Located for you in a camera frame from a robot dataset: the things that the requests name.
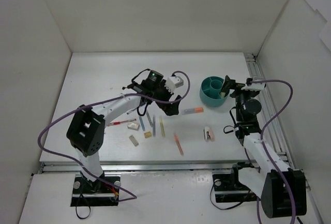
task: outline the green container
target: green container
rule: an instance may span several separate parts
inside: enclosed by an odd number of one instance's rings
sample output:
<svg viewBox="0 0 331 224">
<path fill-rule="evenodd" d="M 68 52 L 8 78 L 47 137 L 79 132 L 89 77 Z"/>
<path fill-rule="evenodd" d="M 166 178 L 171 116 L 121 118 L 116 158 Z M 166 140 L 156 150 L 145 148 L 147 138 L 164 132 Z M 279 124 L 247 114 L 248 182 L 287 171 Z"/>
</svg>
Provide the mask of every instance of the green container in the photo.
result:
<svg viewBox="0 0 331 224">
<path fill-rule="evenodd" d="M 221 98 L 220 92 L 224 79 L 219 77 L 208 77 L 202 81 L 200 87 L 200 99 L 208 107 L 221 106 L 228 97 L 228 94 Z"/>
</svg>

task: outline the metal frame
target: metal frame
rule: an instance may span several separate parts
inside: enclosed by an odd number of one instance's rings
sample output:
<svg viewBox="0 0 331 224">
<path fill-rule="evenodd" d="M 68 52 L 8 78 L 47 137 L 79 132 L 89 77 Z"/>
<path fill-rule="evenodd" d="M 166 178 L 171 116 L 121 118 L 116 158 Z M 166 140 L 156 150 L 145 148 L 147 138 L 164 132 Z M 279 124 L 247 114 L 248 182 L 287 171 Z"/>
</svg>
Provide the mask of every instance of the metal frame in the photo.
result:
<svg viewBox="0 0 331 224">
<path fill-rule="evenodd" d="M 251 77 L 263 76 L 255 60 L 255 57 L 250 54 L 244 54 L 248 71 Z M 261 91 L 258 96 L 262 105 L 262 117 L 263 121 L 269 120 L 275 113 L 274 106 L 272 104 L 268 89 Z M 278 120 L 274 120 L 267 128 L 267 137 L 270 140 L 270 145 L 274 148 L 275 152 L 285 162 L 288 162 L 293 168 L 293 162 L 289 156 L 289 149 L 285 142 L 283 132 L 281 130 Z M 127 172 L 127 171 L 169 171 L 169 170 L 224 170 L 232 167 L 234 163 L 239 161 L 183 161 L 183 162 L 147 162 L 139 164 L 110 164 L 107 162 L 101 163 L 102 169 L 106 172 Z M 41 164 L 41 168 L 38 174 L 52 173 L 52 172 L 79 172 L 80 166 L 74 163 L 53 163 L 53 164 Z"/>
</svg>

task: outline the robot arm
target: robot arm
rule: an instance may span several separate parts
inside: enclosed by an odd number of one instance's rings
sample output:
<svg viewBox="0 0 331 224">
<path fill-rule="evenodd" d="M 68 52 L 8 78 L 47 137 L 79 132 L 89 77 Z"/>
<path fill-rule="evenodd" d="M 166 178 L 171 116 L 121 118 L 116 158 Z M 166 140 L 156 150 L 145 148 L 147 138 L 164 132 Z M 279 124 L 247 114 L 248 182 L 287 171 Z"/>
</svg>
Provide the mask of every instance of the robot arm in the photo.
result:
<svg viewBox="0 0 331 224">
<path fill-rule="evenodd" d="M 175 89 L 184 85 L 184 81 L 180 77 L 172 75 L 165 80 L 162 74 L 153 70 L 149 71 L 150 73 L 147 79 L 142 80 L 140 84 L 135 82 L 134 80 L 139 76 L 139 73 L 131 80 L 131 84 L 126 88 L 132 89 L 134 91 L 133 93 L 139 93 L 142 96 L 169 101 L 174 95 Z M 104 175 L 100 165 L 99 150 L 103 144 L 105 127 L 108 123 L 128 110 L 137 108 L 138 111 L 138 107 L 142 105 L 145 105 L 145 108 L 147 108 L 152 101 L 142 96 L 125 97 L 123 95 L 118 100 L 82 110 L 74 115 L 67 131 L 67 138 L 76 149 L 80 162 L 82 162 L 93 175 L 98 177 Z M 178 114 L 179 102 L 157 103 L 157 105 L 166 115 L 175 115 Z M 87 174 L 83 169 L 81 172 L 91 183 L 96 181 L 94 177 Z"/>
<path fill-rule="evenodd" d="M 278 174 L 273 163 L 267 156 L 266 150 L 277 164 L 286 180 L 289 182 L 295 199 L 297 215 L 304 215 L 307 211 L 306 203 L 306 179 L 300 170 L 292 170 L 283 162 L 275 151 L 260 139 L 260 126 L 257 114 L 262 106 L 253 97 L 257 96 L 265 88 L 264 83 L 252 84 L 253 79 L 247 79 L 246 84 L 236 83 L 226 76 L 221 94 L 229 94 L 230 89 L 234 92 L 230 95 L 236 101 L 235 135 L 241 145 L 247 149 L 260 167 L 258 172 L 251 164 L 238 163 L 233 166 L 235 182 L 251 189 L 260 199 L 264 213 L 269 218 L 291 216 L 292 208 L 289 193 L 284 181 Z"/>
</svg>

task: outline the blue pen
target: blue pen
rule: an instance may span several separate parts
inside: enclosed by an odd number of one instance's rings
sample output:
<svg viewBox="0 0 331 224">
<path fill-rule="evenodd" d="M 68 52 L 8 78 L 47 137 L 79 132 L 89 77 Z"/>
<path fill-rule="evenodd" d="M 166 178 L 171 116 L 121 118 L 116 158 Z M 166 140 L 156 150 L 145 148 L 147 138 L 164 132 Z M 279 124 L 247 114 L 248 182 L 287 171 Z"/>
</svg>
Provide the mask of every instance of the blue pen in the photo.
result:
<svg viewBox="0 0 331 224">
<path fill-rule="evenodd" d="M 145 131 L 145 126 L 144 126 L 143 118 L 141 116 L 139 116 L 139 121 L 140 121 L 141 128 L 143 129 L 143 131 Z"/>
</svg>

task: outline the yellow eraser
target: yellow eraser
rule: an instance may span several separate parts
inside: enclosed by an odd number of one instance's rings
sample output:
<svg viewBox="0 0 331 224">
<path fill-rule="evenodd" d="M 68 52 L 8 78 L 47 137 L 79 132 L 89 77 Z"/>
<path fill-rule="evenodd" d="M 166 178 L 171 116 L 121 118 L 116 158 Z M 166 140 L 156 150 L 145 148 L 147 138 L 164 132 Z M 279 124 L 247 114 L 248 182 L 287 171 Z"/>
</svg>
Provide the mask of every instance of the yellow eraser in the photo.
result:
<svg viewBox="0 0 331 224">
<path fill-rule="evenodd" d="M 152 133 L 151 132 L 145 132 L 144 135 L 145 135 L 145 138 L 147 139 L 147 138 L 152 136 Z"/>
</svg>

